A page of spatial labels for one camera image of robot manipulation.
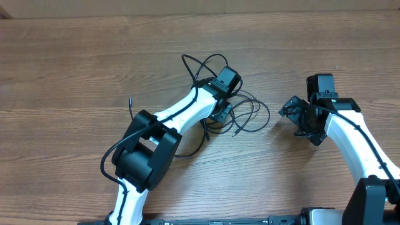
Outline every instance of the wall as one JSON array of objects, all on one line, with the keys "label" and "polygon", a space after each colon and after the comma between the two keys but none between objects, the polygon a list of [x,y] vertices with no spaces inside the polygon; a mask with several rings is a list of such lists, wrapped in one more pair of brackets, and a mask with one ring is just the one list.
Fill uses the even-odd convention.
[{"label": "wall", "polygon": [[6,18],[10,18],[10,15],[0,5],[0,19],[6,19]]},{"label": "wall", "polygon": [[0,0],[10,18],[399,9],[400,0]]}]

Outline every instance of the black bracket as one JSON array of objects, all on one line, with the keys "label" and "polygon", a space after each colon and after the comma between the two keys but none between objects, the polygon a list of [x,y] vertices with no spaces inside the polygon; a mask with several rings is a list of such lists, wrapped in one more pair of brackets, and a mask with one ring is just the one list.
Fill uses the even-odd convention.
[{"label": "black bracket", "polygon": [[[157,117],[146,110],[138,112],[125,132],[124,138],[136,131],[156,123]],[[139,142],[154,138],[159,142],[154,152]],[[140,136],[132,137],[122,143],[112,156],[116,166],[115,174],[124,178],[142,193],[145,189],[154,189],[166,174],[182,136],[175,129],[160,124]]]},{"label": "black bracket", "polygon": [[213,121],[223,123],[226,120],[231,109],[232,109],[232,104],[227,102],[226,105],[222,107],[219,112],[217,112],[216,114],[211,114],[209,118],[212,119]]},{"label": "black bracket", "polygon": [[[297,96],[293,96],[280,110],[279,114],[287,116],[294,122],[298,131],[295,136],[307,137],[315,146],[320,145],[326,138],[325,123],[329,111],[318,109],[319,106],[332,111],[355,110],[361,112],[360,108],[352,98],[339,98],[335,91],[332,74],[315,74],[307,78],[307,99],[309,104]],[[284,111],[284,108],[292,105],[302,105]]]},{"label": "black bracket", "polygon": [[358,181],[346,209],[343,225],[382,224],[386,198],[385,183],[375,175]]}]

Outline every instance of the wooden table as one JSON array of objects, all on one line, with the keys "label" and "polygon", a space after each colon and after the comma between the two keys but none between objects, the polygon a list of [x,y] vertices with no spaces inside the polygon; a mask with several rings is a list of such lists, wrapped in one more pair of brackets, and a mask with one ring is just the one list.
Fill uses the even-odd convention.
[{"label": "wooden table", "polygon": [[[100,159],[134,113],[189,92],[181,54],[223,53],[271,110],[266,129],[175,159],[144,209],[166,219],[261,218],[303,206],[344,209],[354,181],[330,140],[293,136],[278,114],[306,78],[333,73],[392,161],[400,165],[400,12],[313,12],[0,21],[0,223],[104,219],[118,187]],[[194,70],[198,65],[190,64]],[[209,64],[221,69],[223,62]],[[209,76],[204,71],[202,77]],[[266,120],[260,112],[250,122]],[[178,152],[198,145],[188,131]],[[114,172],[107,162],[106,170]]]}]

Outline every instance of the white robotic arm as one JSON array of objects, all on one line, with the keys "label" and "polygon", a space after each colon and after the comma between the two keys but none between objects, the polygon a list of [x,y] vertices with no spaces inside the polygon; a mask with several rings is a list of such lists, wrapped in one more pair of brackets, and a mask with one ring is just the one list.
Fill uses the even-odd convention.
[{"label": "white robotic arm", "polygon": [[[170,108],[154,115],[141,111],[135,116],[124,138],[137,130],[153,126],[154,128],[149,128],[147,133],[142,134],[142,138],[150,139],[157,144],[157,148],[152,152],[139,142],[140,137],[133,137],[114,153],[112,163],[116,165],[116,175],[127,188],[127,197],[123,204],[126,193],[120,185],[116,206],[109,217],[112,225],[141,223],[148,192],[164,177],[181,135],[202,119],[211,118],[223,122],[232,107],[227,98],[239,81],[240,75],[226,66],[217,78],[198,81],[185,98]],[[122,205],[125,207],[120,215]]]},{"label": "white robotic arm", "polygon": [[400,220],[389,216],[391,212],[384,216],[384,205],[386,199],[391,204],[400,203],[400,169],[368,131],[359,106],[351,98],[339,98],[332,74],[308,77],[307,95],[309,103],[294,96],[280,110],[280,115],[298,126],[296,136],[306,136],[316,146],[325,137],[331,138],[343,155],[356,188],[345,211],[321,207],[302,209],[305,224],[386,224],[384,221],[397,224]]},{"label": "white robotic arm", "polygon": [[[154,115],[157,116],[157,120],[161,121],[168,116],[178,112],[184,106],[187,106],[193,100],[195,92],[195,88],[192,88],[191,92],[175,105],[164,111],[155,113]],[[208,118],[214,111],[216,103],[217,100],[210,92],[204,90],[203,88],[199,88],[197,101],[181,114],[177,115],[169,121],[164,122],[164,125],[168,128],[176,129],[179,134],[183,134],[196,122]],[[150,137],[150,140],[156,144],[159,144],[159,142],[153,137]],[[128,195],[124,204],[125,206],[122,209],[120,225],[139,225],[143,219],[142,210],[149,191],[146,189],[142,193],[139,193],[136,191],[136,187],[127,180],[120,179],[120,181],[122,181],[126,185],[128,190]],[[111,224],[118,223],[117,218],[119,214],[119,209],[121,207],[124,197],[123,191],[124,189],[119,186],[114,212],[109,217],[109,221],[111,222]]]},{"label": "white robotic arm", "polygon": [[[338,113],[361,127],[374,144],[382,160],[387,164],[390,173],[395,179],[400,179],[400,169],[390,161],[368,131],[361,112],[339,110]],[[380,179],[389,179],[363,135],[347,121],[330,113],[326,119],[325,132],[342,153],[356,185],[361,178],[368,178],[370,175],[375,175]]]}]

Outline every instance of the black cable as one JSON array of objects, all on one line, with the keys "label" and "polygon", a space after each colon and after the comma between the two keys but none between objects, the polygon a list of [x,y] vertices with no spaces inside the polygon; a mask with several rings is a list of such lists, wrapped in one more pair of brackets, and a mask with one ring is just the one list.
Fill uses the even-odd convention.
[{"label": "black cable", "polygon": [[[225,56],[223,56],[222,54],[219,54],[219,53],[212,54],[212,55],[208,56],[207,59],[205,59],[202,63],[205,65],[205,64],[208,62],[208,60],[211,59],[211,58],[214,57],[214,56],[221,56],[221,57],[225,60],[226,66],[228,66],[228,60],[225,58]],[[201,66],[199,67],[199,70],[197,71],[197,73],[196,73],[196,75],[195,75],[195,77],[194,77],[196,80],[198,79],[200,70],[201,70],[202,68],[203,68],[203,65],[201,65]]]},{"label": "black cable", "polygon": [[202,123],[202,126],[203,126],[203,128],[204,128],[204,134],[203,134],[203,136],[202,136],[202,139],[201,139],[201,142],[200,142],[199,147],[197,147],[197,149],[194,150],[191,154],[187,154],[187,155],[178,155],[178,154],[176,154],[175,157],[181,158],[181,159],[189,158],[189,157],[194,156],[194,155],[200,150],[200,148],[201,148],[201,146],[203,145],[204,140],[206,139],[206,136],[207,136],[207,124],[206,124],[206,120],[205,120],[205,119],[202,119],[202,120],[200,120],[200,122]]},{"label": "black cable", "polygon": [[[188,66],[188,64],[187,64],[187,62],[186,62],[186,60],[185,60],[185,58],[189,58],[189,59],[192,59],[192,60],[196,61],[196,62],[199,63],[201,66],[205,67],[208,71],[210,71],[212,74],[216,75],[215,72],[214,72],[213,70],[211,70],[208,66],[206,66],[204,63],[202,63],[201,61],[199,61],[198,59],[196,59],[196,58],[194,58],[194,57],[192,57],[192,56],[188,56],[188,55],[186,55],[186,54],[183,54],[183,55],[181,56],[181,58],[182,58],[182,61],[183,61],[184,65],[185,65],[187,71],[189,72],[190,76],[192,77],[193,85],[194,85],[194,87],[195,87],[195,89],[196,89],[196,93],[195,93],[194,98],[192,99],[192,101],[191,101],[188,105],[186,105],[185,107],[183,107],[182,109],[180,109],[178,112],[175,112],[174,114],[168,116],[166,119],[163,119],[163,120],[161,120],[161,121],[155,122],[155,123],[152,124],[152,125],[146,126],[145,128],[142,128],[142,129],[140,129],[140,130],[138,130],[138,131],[136,131],[136,132],[130,134],[129,136],[125,137],[124,139],[118,141],[118,142],[115,143],[113,146],[111,146],[111,147],[106,151],[106,153],[104,154],[104,156],[101,158],[101,162],[100,162],[100,171],[101,171],[101,173],[103,174],[103,176],[105,176],[105,177],[108,178],[109,180],[111,180],[111,181],[113,181],[113,182],[115,182],[115,183],[121,185],[122,188],[124,189],[124,191],[122,192],[122,193],[124,194],[124,197],[123,197],[123,199],[122,199],[121,207],[119,208],[119,214],[118,214],[118,217],[117,217],[117,220],[118,220],[117,225],[119,225],[120,222],[121,222],[121,215],[122,215],[122,211],[123,211],[123,208],[124,208],[124,205],[125,205],[126,197],[127,197],[127,195],[128,195],[128,189],[126,188],[126,185],[125,185],[123,182],[121,182],[121,181],[119,181],[118,179],[112,177],[111,175],[109,175],[109,174],[104,170],[104,163],[106,162],[107,157],[112,153],[112,151],[113,151],[114,149],[116,149],[119,145],[121,145],[121,144],[122,144],[123,142],[125,142],[126,140],[128,140],[128,139],[130,139],[130,138],[132,138],[132,137],[134,137],[134,136],[137,136],[137,135],[141,136],[144,132],[146,132],[146,131],[148,131],[148,130],[150,130],[150,129],[152,129],[152,128],[154,128],[154,127],[156,127],[156,126],[158,126],[158,125],[160,125],[160,124],[162,124],[162,123],[165,123],[166,121],[168,121],[168,120],[174,118],[175,116],[181,114],[183,111],[187,110],[190,106],[193,105],[194,102],[196,102],[196,100],[197,100],[197,98],[198,98],[199,90],[198,90],[198,86],[196,85],[196,79],[194,78],[194,75],[193,75],[192,71],[190,70],[190,68],[189,68],[189,66]],[[131,111],[132,111],[132,107],[131,107],[132,101],[131,101],[131,100],[129,101],[129,104],[130,104],[130,107],[129,107],[129,108],[130,108],[130,112],[131,112]]]},{"label": "black cable", "polygon": [[311,96],[310,96],[310,101],[309,101],[310,104],[315,104],[314,98],[315,98],[316,94],[317,94],[317,92],[314,92],[314,93],[311,94]]},{"label": "black cable", "polygon": [[361,133],[361,135],[364,137],[364,139],[368,143],[369,147],[371,148],[371,151],[374,153],[377,161],[381,165],[381,167],[384,170],[384,172],[386,173],[387,177],[390,179],[390,181],[394,185],[394,188],[395,188],[395,190],[396,190],[396,192],[397,192],[397,194],[398,194],[398,196],[400,198],[400,188],[399,188],[399,186],[397,184],[397,181],[394,179],[393,175],[390,173],[388,167],[386,166],[386,163],[382,160],[382,158],[379,155],[378,151],[376,150],[373,142],[370,140],[368,135],[361,129],[360,125],[357,125],[355,122],[351,121],[349,118],[347,118],[346,116],[343,116],[342,114],[340,114],[340,113],[338,113],[336,111],[330,110],[330,109],[325,108],[325,107],[316,106],[316,105],[295,104],[295,105],[292,105],[292,106],[285,107],[283,109],[283,113],[285,114],[285,112],[287,112],[288,109],[297,108],[297,107],[300,107],[300,108],[314,108],[314,109],[324,110],[324,111],[327,111],[327,112],[332,113],[334,115],[337,115],[338,117],[344,119],[346,122],[348,122],[349,124],[354,126],[354,128],[357,129]]},{"label": "black cable", "polygon": [[129,97],[129,113],[131,115],[131,119],[133,120],[133,115],[132,115],[132,98]]},{"label": "black cable", "polygon": [[[212,54],[212,55],[210,55],[209,57],[207,57],[207,58],[203,61],[202,64],[201,64],[199,61],[196,61],[196,62],[200,63],[200,67],[199,67],[199,69],[197,70],[197,73],[196,73],[196,75],[195,75],[195,79],[198,78],[199,73],[200,73],[201,69],[203,68],[203,66],[205,67],[205,65],[206,65],[206,63],[208,62],[208,60],[209,60],[210,58],[212,58],[213,56],[221,56],[221,57],[225,60],[226,66],[229,65],[229,64],[228,64],[228,60],[227,60],[222,54]],[[248,133],[257,132],[257,131],[260,131],[261,129],[265,128],[265,127],[268,125],[268,122],[269,122],[270,117],[271,117],[271,113],[270,113],[270,111],[269,111],[268,106],[267,106],[265,103],[263,103],[263,102],[257,100],[257,99],[256,99],[252,94],[250,94],[249,92],[241,90],[242,86],[243,86],[243,80],[241,79],[241,80],[240,80],[240,85],[239,85],[238,89],[235,90],[235,91],[234,91],[231,95],[229,95],[227,98],[232,98],[232,97],[234,97],[234,96],[239,96],[239,95],[238,95],[238,92],[239,92],[239,91],[242,91],[242,92],[244,92],[244,93],[250,95],[253,99],[250,99],[250,98],[248,98],[248,97],[245,96],[245,95],[240,95],[241,97],[247,98],[247,100],[243,100],[243,101],[239,102],[238,104],[236,104],[235,106],[233,106],[233,107],[231,108],[231,110],[229,111],[229,115],[232,117],[232,120],[230,120],[229,122],[227,122],[225,125],[222,125],[222,126],[220,126],[220,127],[208,127],[209,125],[215,124],[216,122],[211,122],[211,123],[205,123],[205,122],[204,122],[204,124],[203,124],[202,121],[200,121],[200,123],[202,124],[203,129],[204,129],[204,135],[203,135],[202,141],[200,142],[200,145],[199,145],[199,146],[197,147],[197,149],[196,149],[195,151],[193,151],[191,154],[184,155],[184,156],[175,155],[175,157],[177,157],[177,158],[188,158],[188,157],[191,157],[191,156],[195,155],[195,154],[201,149],[201,147],[203,146],[203,143],[204,143],[204,139],[205,139],[205,138],[207,138],[207,140],[210,141],[210,140],[209,140],[208,132],[213,133],[213,134],[225,134],[225,133],[227,133],[234,125],[236,125],[236,126],[238,127],[238,129],[237,129],[237,130],[235,131],[235,133],[233,134],[233,136],[235,136],[235,135],[237,135],[237,134],[238,134],[239,132],[241,132],[241,131],[248,132]],[[240,106],[240,105],[242,105],[242,104],[244,104],[244,103],[248,103],[248,102],[251,103],[251,107],[252,107],[251,112],[247,112],[247,113],[241,114],[241,115],[239,115],[239,116],[235,116],[233,110],[234,110],[235,108],[237,108],[238,106]],[[258,103],[258,106],[259,106],[259,107],[258,107],[258,109],[257,109],[256,111],[254,111],[254,104],[253,104],[253,102]],[[267,111],[268,111],[268,120],[267,120],[267,122],[266,122],[263,126],[261,126],[261,127],[258,128],[258,129],[255,129],[255,130],[247,130],[247,129],[245,129],[244,127],[245,127],[245,126],[247,125],[247,123],[250,121],[251,116],[253,115],[253,113],[256,113],[256,112],[258,112],[258,111],[260,110],[261,105],[263,105],[263,106],[267,109]],[[236,122],[236,119],[237,119],[237,118],[240,118],[241,116],[245,116],[245,115],[247,115],[247,114],[250,114],[249,117],[248,117],[247,120],[244,122],[244,124],[243,124],[242,126],[240,126],[240,125]],[[231,126],[230,126],[228,129],[226,129],[225,131],[223,131],[223,132],[213,131],[213,129],[214,129],[214,130],[217,130],[217,129],[225,128],[225,127],[228,126],[229,124],[231,124]]]}]

